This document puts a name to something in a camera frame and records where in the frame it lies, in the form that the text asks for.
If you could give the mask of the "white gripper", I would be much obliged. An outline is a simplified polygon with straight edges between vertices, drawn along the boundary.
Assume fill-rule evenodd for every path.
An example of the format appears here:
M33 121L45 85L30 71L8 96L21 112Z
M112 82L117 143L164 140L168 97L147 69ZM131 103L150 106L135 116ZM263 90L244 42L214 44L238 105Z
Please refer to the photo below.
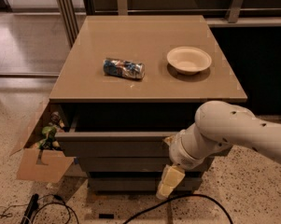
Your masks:
M185 177L185 171L192 170L204 162L198 157L198 142L195 135L181 131L165 137L163 142L169 146L169 157L173 165L165 165L156 197L167 199Z

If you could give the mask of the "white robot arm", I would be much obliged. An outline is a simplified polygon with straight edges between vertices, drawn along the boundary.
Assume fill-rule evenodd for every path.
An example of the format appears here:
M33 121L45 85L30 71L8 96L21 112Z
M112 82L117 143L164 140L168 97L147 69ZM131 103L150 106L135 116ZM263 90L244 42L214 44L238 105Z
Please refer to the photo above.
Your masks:
M164 139L171 164L164 167L156 196L164 200L185 173L210 155L234 145L250 148L281 164L281 124L258 119L248 109L221 101L202 104L194 123Z

